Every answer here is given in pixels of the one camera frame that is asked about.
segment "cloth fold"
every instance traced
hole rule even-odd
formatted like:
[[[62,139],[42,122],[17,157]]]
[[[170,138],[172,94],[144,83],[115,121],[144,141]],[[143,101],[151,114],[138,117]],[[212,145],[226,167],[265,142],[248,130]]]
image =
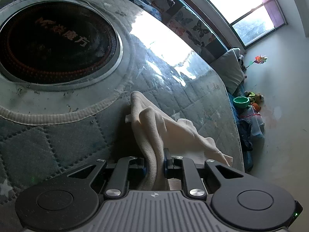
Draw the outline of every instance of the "cloth fold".
[[[169,189],[164,177],[164,148],[172,156],[188,157],[199,164],[214,159],[232,165],[233,158],[221,153],[212,138],[199,135],[191,121],[174,121],[138,91],[131,93],[131,118],[127,119],[132,122],[136,142],[147,162],[140,190]]]

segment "metal screw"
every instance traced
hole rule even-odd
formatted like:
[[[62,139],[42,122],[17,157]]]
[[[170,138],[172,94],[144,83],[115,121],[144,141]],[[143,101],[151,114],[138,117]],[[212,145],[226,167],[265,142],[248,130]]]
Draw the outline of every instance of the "metal screw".
[[[115,188],[108,189],[105,192],[108,196],[119,196],[121,195],[121,191]]]
[[[205,194],[204,190],[198,189],[198,188],[194,188],[191,189],[189,192],[192,196],[202,196]]]

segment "teddy bear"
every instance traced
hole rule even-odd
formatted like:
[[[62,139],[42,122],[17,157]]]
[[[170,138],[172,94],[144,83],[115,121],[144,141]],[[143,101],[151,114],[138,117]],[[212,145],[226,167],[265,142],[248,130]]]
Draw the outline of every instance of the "teddy bear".
[[[245,97],[249,98],[250,103],[257,103],[260,104],[261,102],[264,101],[264,96],[261,95],[260,93],[253,93],[251,91],[245,91]]]

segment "green bowl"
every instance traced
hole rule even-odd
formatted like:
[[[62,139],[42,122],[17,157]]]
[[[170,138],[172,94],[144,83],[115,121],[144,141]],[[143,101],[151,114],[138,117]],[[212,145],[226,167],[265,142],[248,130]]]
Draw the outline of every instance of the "green bowl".
[[[250,100],[246,97],[237,97],[233,99],[233,104],[238,108],[246,108],[250,105]]]

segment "wooden trim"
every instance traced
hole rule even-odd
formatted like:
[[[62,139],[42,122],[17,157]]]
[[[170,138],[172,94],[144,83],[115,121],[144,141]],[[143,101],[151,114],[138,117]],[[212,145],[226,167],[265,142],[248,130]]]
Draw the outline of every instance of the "wooden trim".
[[[191,0],[183,1],[206,22],[206,24],[214,31],[214,33],[216,33],[216,35],[220,38],[220,40],[228,49],[232,48],[228,40],[221,33],[221,31],[214,25],[214,23],[208,18],[208,16],[199,7],[196,6],[194,2],[192,2]]]

